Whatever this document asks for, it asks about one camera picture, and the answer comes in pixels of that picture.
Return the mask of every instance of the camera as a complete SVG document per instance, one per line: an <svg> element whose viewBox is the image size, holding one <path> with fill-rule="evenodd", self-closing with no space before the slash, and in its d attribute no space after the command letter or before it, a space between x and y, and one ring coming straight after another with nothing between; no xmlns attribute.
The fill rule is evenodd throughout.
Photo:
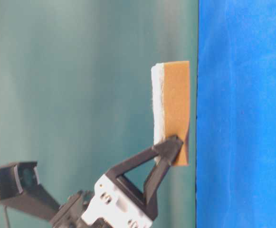
<svg viewBox="0 0 276 228"><path fill-rule="evenodd" d="M47 221L60 207L40 184L36 161L0 166L0 204Z"/></svg>

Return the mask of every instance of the tan sponge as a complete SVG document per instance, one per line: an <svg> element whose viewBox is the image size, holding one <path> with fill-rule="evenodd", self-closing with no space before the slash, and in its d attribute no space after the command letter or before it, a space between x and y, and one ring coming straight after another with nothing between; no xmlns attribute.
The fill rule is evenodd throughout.
<svg viewBox="0 0 276 228"><path fill-rule="evenodd" d="M158 63L152 67L154 144L178 135L183 140L174 166L188 165L190 125L189 61Z"/></svg>

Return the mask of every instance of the blue surface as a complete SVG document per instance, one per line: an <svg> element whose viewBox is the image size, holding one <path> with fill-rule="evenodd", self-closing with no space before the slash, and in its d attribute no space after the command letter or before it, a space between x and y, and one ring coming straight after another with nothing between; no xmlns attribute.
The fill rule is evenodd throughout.
<svg viewBox="0 0 276 228"><path fill-rule="evenodd" d="M276 1L199 4L197 227L276 227Z"/></svg>

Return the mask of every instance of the screw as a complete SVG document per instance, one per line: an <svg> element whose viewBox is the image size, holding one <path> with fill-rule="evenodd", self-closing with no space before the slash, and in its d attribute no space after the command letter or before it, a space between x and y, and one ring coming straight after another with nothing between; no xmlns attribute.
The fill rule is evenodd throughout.
<svg viewBox="0 0 276 228"><path fill-rule="evenodd" d="M110 202L111 202L111 196L110 195L107 195L106 197L105 197L105 199L104 199L104 202L106 203L106 204L109 204Z"/></svg>

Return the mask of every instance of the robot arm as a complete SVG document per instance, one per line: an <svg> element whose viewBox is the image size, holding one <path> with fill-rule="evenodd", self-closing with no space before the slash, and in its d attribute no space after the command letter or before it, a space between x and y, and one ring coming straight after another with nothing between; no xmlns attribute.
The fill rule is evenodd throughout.
<svg viewBox="0 0 276 228"><path fill-rule="evenodd" d="M19 197L27 194L31 186L27 186L22 192L7 194L6 198L7 200L13 198L13 208L49 220L54 228L149 228L158 216L157 189L180 152L182 144L181 139L172 136L117 164L96 182L94 193L79 191L69 197L59 209L57 209L58 204L47 192L46 198L41 200L34 197L37 202L41 202L41 206L48 207L52 211L50 218L40 216L44 208L38 203L33 207L33 212L18 207L26 200ZM159 157L159 161L146 178L141 192L124 174L154 157ZM3 188L5 192L10 191L9 185L5 180ZM37 189L39 185L37 177L33 188ZM0 200L0 203L9 206L3 200Z"/></svg>

